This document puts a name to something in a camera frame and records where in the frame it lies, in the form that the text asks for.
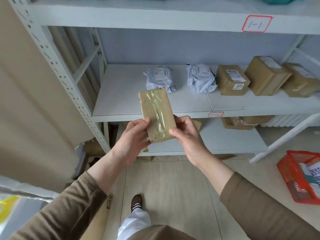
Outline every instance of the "shoe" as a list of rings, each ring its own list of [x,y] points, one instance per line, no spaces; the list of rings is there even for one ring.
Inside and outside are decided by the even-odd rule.
[[[142,196],[140,194],[136,194],[131,201],[131,213],[134,209],[140,208],[142,209]]]

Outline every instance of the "beige wall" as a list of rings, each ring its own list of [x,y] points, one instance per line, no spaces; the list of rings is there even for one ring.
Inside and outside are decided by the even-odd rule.
[[[7,0],[0,20],[0,174],[61,191],[93,134]]]

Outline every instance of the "hand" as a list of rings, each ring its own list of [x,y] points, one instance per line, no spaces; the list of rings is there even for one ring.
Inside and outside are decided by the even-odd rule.
[[[126,166],[131,165],[140,151],[151,144],[149,140],[146,141],[148,136],[146,128],[149,124],[149,118],[130,121],[118,142],[111,149],[113,156],[123,160]]]
[[[199,163],[212,153],[206,148],[200,133],[189,116],[174,116],[174,120],[177,128],[169,129],[169,133],[181,143],[189,161],[198,167]]]

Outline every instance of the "right hand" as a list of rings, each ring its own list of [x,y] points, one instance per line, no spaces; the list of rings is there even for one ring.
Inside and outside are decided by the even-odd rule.
[[[169,129],[169,133],[181,143],[189,161],[198,167],[201,161],[212,153],[206,148],[200,133],[189,116],[174,116],[174,120],[177,128]]]

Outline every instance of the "white bag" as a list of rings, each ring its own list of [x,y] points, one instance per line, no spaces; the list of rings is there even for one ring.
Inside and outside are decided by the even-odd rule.
[[[172,69],[167,66],[158,66],[154,69],[148,68],[143,73],[146,75],[146,89],[165,88],[167,93],[175,91],[176,86],[173,86],[171,71]]]
[[[196,93],[213,92],[218,87],[209,66],[188,65],[186,70],[188,72],[187,85],[191,86]]]

